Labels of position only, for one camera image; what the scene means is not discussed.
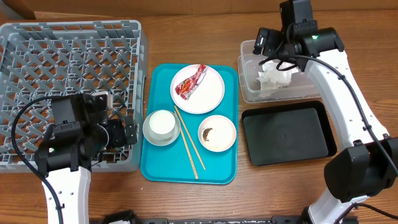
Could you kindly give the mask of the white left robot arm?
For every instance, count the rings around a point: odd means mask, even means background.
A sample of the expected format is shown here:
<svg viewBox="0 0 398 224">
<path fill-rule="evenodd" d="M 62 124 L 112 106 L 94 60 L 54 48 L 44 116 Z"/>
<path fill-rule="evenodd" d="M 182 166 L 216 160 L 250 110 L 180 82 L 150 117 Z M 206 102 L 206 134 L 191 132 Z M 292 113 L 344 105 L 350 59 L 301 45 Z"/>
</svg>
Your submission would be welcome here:
<svg viewBox="0 0 398 224">
<path fill-rule="evenodd" d="M 46 186 L 48 221 L 88 223 L 92 160 L 107 149 L 137 142 L 132 117 L 109 119 L 113 96 L 107 91 L 59 96 L 51 100 L 54 122 L 44 134 L 34 161 Z"/>
</svg>

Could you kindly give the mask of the brown food scrap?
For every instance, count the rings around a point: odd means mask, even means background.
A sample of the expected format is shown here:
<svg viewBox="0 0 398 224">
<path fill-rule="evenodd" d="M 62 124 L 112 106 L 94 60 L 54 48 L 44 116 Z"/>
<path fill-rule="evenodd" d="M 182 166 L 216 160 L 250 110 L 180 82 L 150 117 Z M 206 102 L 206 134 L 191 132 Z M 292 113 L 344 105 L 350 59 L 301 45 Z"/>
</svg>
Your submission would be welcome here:
<svg viewBox="0 0 398 224">
<path fill-rule="evenodd" d="M 204 141 L 207 141 L 207 140 L 208 140 L 208 134 L 209 134 L 209 132 L 210 132 L 211 130 L 212 130 L 212 128 L 206 128 L 206 129 L 203 130 L 203 132 L 202 132 L 202 138 L 203 138 Z"/>
</svg>

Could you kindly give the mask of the white napkin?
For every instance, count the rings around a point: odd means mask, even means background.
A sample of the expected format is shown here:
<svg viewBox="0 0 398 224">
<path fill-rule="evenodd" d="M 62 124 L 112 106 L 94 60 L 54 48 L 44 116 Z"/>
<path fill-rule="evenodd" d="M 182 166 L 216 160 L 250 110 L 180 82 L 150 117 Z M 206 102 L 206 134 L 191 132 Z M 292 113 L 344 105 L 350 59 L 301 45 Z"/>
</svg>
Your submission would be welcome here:
<svg viewBox="0 0 398 224">
<path fill-rule="evenodd" d="M 271 96 L 279 88 L 289 86 L 293 73 L 300 73 L 297 67 L 287 71 L 279 71 L 277 65 L 279 60 L 271 60 L 262 65 L 262 71 L 258 72 L 256 80 L 260 84 L 259 94 L 261 97 Z"/>
</svg>

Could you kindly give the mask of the grey shallow bowl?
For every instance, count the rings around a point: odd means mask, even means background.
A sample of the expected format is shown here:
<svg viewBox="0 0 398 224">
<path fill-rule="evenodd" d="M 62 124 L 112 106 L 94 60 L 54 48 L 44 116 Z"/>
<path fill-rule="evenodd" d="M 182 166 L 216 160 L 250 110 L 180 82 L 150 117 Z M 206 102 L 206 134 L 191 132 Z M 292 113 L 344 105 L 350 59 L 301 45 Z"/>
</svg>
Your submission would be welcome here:
<svg viewBox="0 0 398 224">
<path fill-rule="evenodd" d="M 180 123 L 179 123 L 176 115 L 174 113 L 172 113 L 175 117 L 175 129 L 174 129 L 174 133 L 173 133 L 172 137 L 168 138 L 168 139 L 156 139 L 150 135 L 149 119 L 151 117 L 151 114 L 145 119 L 145 121 L 143 123 L 143 128 L 142 128 L 144 137 L 147 139 L 147 141 L 149 141 L 151 144 L 153 144 L 155 146 L 167 146 L 167 145 L 173 143 L 178 138 L 178 135 L 180 134 L 180 129 L 181 129 Z"/>
</svg>

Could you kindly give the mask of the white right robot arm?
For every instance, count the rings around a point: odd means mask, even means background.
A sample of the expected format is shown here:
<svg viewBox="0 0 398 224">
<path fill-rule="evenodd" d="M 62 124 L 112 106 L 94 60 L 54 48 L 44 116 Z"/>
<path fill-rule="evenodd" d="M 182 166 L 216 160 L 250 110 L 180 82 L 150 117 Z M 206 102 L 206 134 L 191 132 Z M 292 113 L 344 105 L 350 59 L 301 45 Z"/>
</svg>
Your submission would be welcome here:
<svg viewBox="0 0 398 224">
<path fill-rule="evenodd" d="M 297 66 L 313 82 L 331 116 L 342 151 L 324 168 L 326 189 L 304 208 L 298 223 L 341 223 L 394 184 L 397 138 L 373 115 L 348 65 L 345 47 L 333 28 L 259 29 L 253 49 L 268 61 Z"/>
</svg>

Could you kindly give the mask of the white paper cup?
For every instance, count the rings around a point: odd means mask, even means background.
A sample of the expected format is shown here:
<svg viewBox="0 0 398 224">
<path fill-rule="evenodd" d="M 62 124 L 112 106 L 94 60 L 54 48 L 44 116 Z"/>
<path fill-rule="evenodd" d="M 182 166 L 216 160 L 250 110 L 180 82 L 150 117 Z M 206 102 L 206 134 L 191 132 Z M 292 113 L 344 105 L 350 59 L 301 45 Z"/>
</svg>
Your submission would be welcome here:
<svg viewBox="0 0 398 224">
<path fill-rule="evenodd" d="M 156 139 L 171 138 L 175 129 L 175 117 L 167 110 L 158 110 L 149 119 L 150 135 Z"/>
</svg>

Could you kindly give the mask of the pink bowl with rice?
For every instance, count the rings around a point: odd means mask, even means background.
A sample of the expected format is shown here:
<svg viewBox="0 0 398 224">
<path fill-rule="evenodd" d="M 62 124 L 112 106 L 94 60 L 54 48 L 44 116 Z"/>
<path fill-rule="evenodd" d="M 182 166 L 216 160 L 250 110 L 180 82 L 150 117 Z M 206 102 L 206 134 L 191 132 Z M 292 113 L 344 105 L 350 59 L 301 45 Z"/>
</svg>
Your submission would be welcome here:
<svg viewBox="0 0 398 224">
<path fill-rule="evenodd" d="M 206 128 L 212 128 L 208 134 L 208 140 L 204 141 L 202 132 Z M 237 138 L 237 130 L 234 123 L 222 115 L 211 115 L 205 118 L 199 125 L 198 138 L 201 145 L 212 152 L 227 151 Z"/>
</svg>

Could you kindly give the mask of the red snack wrapper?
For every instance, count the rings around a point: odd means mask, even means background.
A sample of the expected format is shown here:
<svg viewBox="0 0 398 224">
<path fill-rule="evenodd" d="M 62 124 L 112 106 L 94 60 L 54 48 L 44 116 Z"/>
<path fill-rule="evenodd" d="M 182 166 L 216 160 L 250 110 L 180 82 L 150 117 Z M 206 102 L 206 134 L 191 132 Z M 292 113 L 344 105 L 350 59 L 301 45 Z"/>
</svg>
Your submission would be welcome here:
<svg viewBox="0 0 398 224">
<path fill-rule="evenodd" d="M 175 87 L 176 94 L 184 100 L 188 100 L 203 81 L 207 70 L 208 67 L 201 64 L 194 75 L 184 79 Z"/>
</svg>

